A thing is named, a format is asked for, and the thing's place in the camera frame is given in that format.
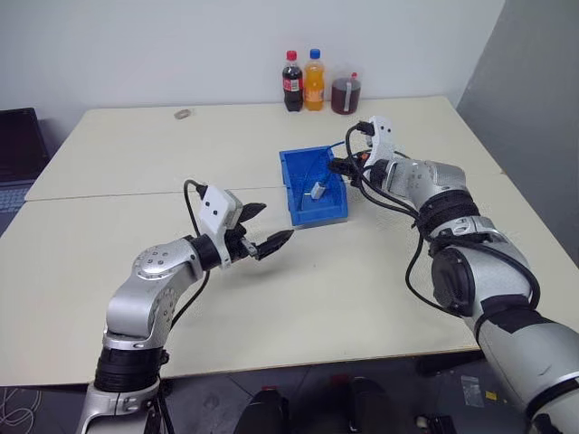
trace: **orange juice bottle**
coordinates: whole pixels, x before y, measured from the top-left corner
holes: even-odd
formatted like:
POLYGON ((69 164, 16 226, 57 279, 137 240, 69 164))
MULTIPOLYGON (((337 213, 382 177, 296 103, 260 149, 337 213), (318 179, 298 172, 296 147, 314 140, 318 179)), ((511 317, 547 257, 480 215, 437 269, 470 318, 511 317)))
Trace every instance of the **orange juice bottle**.
POLYGON ((319 50, 309 51, 310 61, 306 64, 304 80, 304 105, 308 110, 322 110, 324 107, 324 64, 319 60, 319 50))

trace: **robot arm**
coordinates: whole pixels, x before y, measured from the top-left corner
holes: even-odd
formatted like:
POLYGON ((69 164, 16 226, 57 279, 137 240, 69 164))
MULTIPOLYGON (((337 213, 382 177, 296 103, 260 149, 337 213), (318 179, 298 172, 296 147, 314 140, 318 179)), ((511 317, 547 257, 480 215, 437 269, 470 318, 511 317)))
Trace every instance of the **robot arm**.
POLYGON ((168 362, 163 347, 179 298, 210 269, 228 269, 247 256, 261 260, 293 233, 281 231, 263 244, 251 243, 241 223, 263 210, 264 203, 242 205, 231 192, 213 186, 198 184, 197 192, 201 235, 139 253, 127 281, 109 302, 103 347, 78 434, 158 432, 158 374, 168 362))
POLYGON ((430 243, 440 306, 464 320, 538 429, 578 433, 579 335, 536 311, 539 287, 525 257, 479 214, 464 172, 398 156, 391 146, 392 126, 383 118, 360 122, 356 129, 372 138, 371 152, 350 158, 347 170, 339 159, 330 169, 350 175, 354 185, 369 173, 366 181, 373 187, 412 205, 415 224, 430 243))

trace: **black cable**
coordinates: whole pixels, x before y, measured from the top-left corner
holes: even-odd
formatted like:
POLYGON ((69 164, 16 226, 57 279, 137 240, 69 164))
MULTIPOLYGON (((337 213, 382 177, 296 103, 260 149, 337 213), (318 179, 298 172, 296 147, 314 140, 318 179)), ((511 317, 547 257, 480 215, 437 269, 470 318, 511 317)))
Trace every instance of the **black cable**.
POLYGON ((201 236, 201 232, 197 226, 197 221, 195 220, 195 215, 193 214, 193 207, 191 206, 191 200, 189 199, 189 185, 193 185, 195 188, 198 188, 201 185, 195 182, 193 179, 186 179, 183 183, 183 196, 185 197, 185 204, 187 205, 187 210, 189 211, 189 218, 193 224, 193 229, 195 229, 195 235, 199 237, 201 236))
POLYGON ((165 418, 163 416, 163 412, 161 411, 161 407, 159 405, 159 398, 158 396, 155 397, 155 400, 153 401, 153 409, 155 410, 155 413, 157 414, 157 416, 161 419, 160 423, 163 427, 163 432, 166 432, 166 424, 165 424, 165 418))
POLYGON ((408 203, 405 203, 405 202, 401 201, 400 199, 397 199, 397 198, 393 197, 392 195, 385 193, 381 189, 373 186, 372 183, 370 183, 370 180, 365 177, 362 169, 360 169, 360 167, 358 167, 358 165, 356 164, 356 160, 354 159, 354 155, 352 154, 352 147, 350 146, 350 136, 351 136, 353 131, 356 131, 356 128, 357 128, 357 126, 353 126, 353 127, 348 129, 348 131, 346 132, 345 142, 346 142, 347 156, 350 159, 350 162, 352 163, 352 166, 356 170, 358 176, 360 177, 360 180, 364 184, 366 184, 368 187, 370 187, 371 190, 373 190, 374 192, 376 192, 380 196, 382 196, 385 199, 388 199, 389 201, 394 202, 402 207, 402 208, 393 207, 393 208, 391 208, 392 211, 401 212, 402 214, 409 215, 410 217, 412 217, 416 220, 418 218, 418 212, 416 210, 414 210, 414 208, 411 205, 409 205, 408 203))
MULTIPOLYGON (((373 165, 369 165, 368 167, 365 167, 363 172, 365 172, 366 170, 370 170, 372 167, 373 167, 373 165)), ((367 200, 369 200, 371 203, 374 203, 374 204, 381 206, 383 208, 386 208, 386 209, 395 208, 388 203, 383 203, 383 202, 377 201, 374 197, 370 196, 370 194, 368 194, 365 191, 363 184, 360 184, 359 189, 360 189, 360 192, 362 193, 362 195, 367 200)), ((428 306, 434 307, 435 309, 440 310, 441 312, 443 312, 445 314, 460 317, 458 314, 455 314, 454 312, 451 312, 450 310, 445 309, 444 307, 437 305, 436 303, 431 302, 431 300, 429 300, 428 298, 425 298, 416 289, 414 289, 414 286, 413 286, 412 282, 410 281, 410 276, 412 275, 413 268, 414 268, 414 265, 416 264, 416 261, 418 260, 418 258, 420 258, 420 255, 422 253, 423 244, 424 244, 424 238, 419 233, 418 245, 416 246, 416 251, 414 252, 412 258, 410 259, 410 262, 408 262, 408 267, 406 268, 406 274, 404 276, 406 286, 408 287, 410 292, 412 292, 416 297, 418 297, 418 299, 420 299, 422 302, 426 303, 428 306)))
POLYGON ((209 276, 211 275, 211 271, 207 270, 205 272, 205 278, 203 279, 203 283, 201 284, 201 287, 199 287, 199 289, 197 289, 197 291, 191 296, 191 298, 189 298, 187 300, 187 302, 183 305, 183 307, 181 307, 179 309, 179 311, 177 312, 177 314, 173 317, 173 321, 171 321, 171 329, 173 329, 173 327, 175 327, 176 322, 179 320, 179 318, 181 316, 183 316, 183 314, 185 313, 185 311, 193 304, 194 301, 197 300, 197 298, 201 295, 201 293, 203 292, 203 290, 205 289, 205 287, 207 286, 207 282, 209 281, 209 276))
POLYGON ((531 299, 529 300, 529 305, 533 309, 536 309, 538 306, 539 300, 541 298, 541 287, 539 282, 531 270, 521 264, 518 260, 510 257, 508 254, 503 253, 500 250, 493 249, 492 247, 475 241, 464 240, 461 237, 439 235, 436 238, 436 241, 447 241, 451 245, 454 244, 457 246, 466 247, 467 249, 482 251, 489 254, 490 256, 502 260, 513 269, 521 273, 527 279, 531 290, 531 299))
POLYGON ((437 305, 436 303, 431 302, 431 300, 423 297, 416 289, 414 289, 413 284, 410 281, 410 276, 413 272, 413 268, 414 268, 414 265, 416 264, 416 261, 418 260, 418 258, 420 258, 420 254, 422 253, 422 246, 423 245, 424 245, 424 237, 419 233, 418 245, 416 246, 416 251, 414 252, 412 259, 410 259, 410 262, 408 263, 408 268, 406 268, 406 275, 404 276, 404 280, 406 281, 406 286, 408 287, 408 289, 410 289, 410 292, 412 292, 415 296, 418 297, 418 299, 420 299, 421 301, 426 303, 428 306, 434 307, 435 309, 438 309, 441 312, 444 312, 445 314, 460 317, 458 314, 455 314, 454 312, 451 312, 450 310, 445 309, 444 307, 437 305))
MULTIPOLYGON (((193 185, 195 187, 195 189, 203 188, 204 186, 197 183, 193 179, 187 179, 183 183, 183 195, 185 197, 185 203, 187 205, 187 211, 189 212, 189 217, 191 217, 191 223, 193 224, 193 227, 195 228, 195 234, 197 235, 197 237, 199 237, 201 235, 201 233, 199 232, 199 228, 197 227, 197 222, 195 221, 195 215, 193 214, 193 207, 191 206, 191 201, 189 199, 189 188, 188 188, 189 185, 193 185)), ((209 270, 207 270, 205 272, 205 277, 203 279, 203 283, 201 284, 201 287, 199 287, 199 289, 197 289, 197 291, 191 296, 191 298, 189 298, 187 300, 187 302, 183 305, 183 307, 181 307, 179 309, 179 311, 176 313, 176 315, 173 317, 173 321, 171 322, 171 329, 173 329, 173 327, 175 326, 175 324, 179 320, 179 318, 181 316, 183 316, 185 311, 201 295, 201 293, 203 292, 203 290, 207 286, 207 282, 209 281, 210 276, 211 276, 211 272, 209 270)))
MULTIPOLYGON (((365 172, 366 170, 370 170, 372 167, 374 167, 374 165, 369 165, 369 166, 365 167, 365 168, 364 168, 364 172, 365 172)), ((401 210, 401 209, 398 208, 397 206, 393 206, 393 205, 391 205, 391 204, 389 204, 389 203, 380 202, 380 201, 378 201, 377 199, 375 199, 374 197, 372 197, 372 196, 365 190, 363 184, 360 184, 360 185, 358 186, 358 190, 360 190, 360 193, 361 193, 368 201, 370 201, 371 203, 373 203, 373 204, 375 204, 375 205, 378 205, 378 206, 380 206, 380 207, 382 207, 382 208, 385 208, 385 209, 387 209, 387 210, 396 211, 396 212, 402 212, 402 213, 406 214, 406 212, 405 212, 406 210, 401 210)))
POLYGON ((169 415, 169 408, 166 406, 165 395, 161 391, 161 386, 159 384, 159 390, 157 392, 157 401, 159 403, 159 409, 161 410, 161 416, 163 417, 163 422, 165 423, 166 433, 175 434, 175 428, 173 428, 173 421, 169 415))

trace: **blue storage bin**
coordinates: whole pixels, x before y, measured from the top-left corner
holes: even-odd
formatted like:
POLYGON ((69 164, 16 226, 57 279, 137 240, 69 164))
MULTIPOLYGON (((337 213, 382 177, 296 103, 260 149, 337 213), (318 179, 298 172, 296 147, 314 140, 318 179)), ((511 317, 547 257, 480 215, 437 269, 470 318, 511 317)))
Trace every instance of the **blue storage bin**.
POLYGON ((327 169, 333 157, 328 146, 280 152, 283 183, 294 226, 347 217, 346 186, 342 176, 327 169), (309 193, 316 181, 326 181, 326 191, 314 201, 304 193, 309 193))

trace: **tabletop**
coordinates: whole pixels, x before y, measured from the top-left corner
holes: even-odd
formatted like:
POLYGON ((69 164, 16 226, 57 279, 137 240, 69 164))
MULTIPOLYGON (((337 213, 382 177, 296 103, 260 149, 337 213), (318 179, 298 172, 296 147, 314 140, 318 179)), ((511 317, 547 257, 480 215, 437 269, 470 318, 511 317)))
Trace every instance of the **tabletop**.
MULTIPOLYGON (((527 256, 542 285, 540 312, 579 331, 574 263, 505 175, 468 175, 468 182, 481 211, 527 256)), ((268 204, 247 223, 252 241, 290 227, 284 188, 234 192, 268 204)), ((169 336, 162 375, 475 348, 459 319, 406 289, 417 241, 409 219, 351 188, 348 204, 346 222, 296 231, 264 261, 212 273, 169 336)), ((107 304, 132 260, 191 232, 179 193, 26 203, 0 239, 0 384, 91 381, 107 304)), ((428 297, 430 263, 424 253, 413 274, 428 297)))
MULTIPOLYGON (((393 121, 395 142, 410 156, 467 174, 500 173, 444 97, 363 100, 351 116, 329 107, 289 113, 283 104, 255 104, 191 107, 190 117, 177 120, 179 109, 87 111, 26 200, 179 192, 187 177, 222 188, 279 187, 279 151, 331 145, 373 115, 393 121)), ((356 143, 362 149, 358 134, 356 143)), ((343 156, 343 147, 336 154, 343 156)))

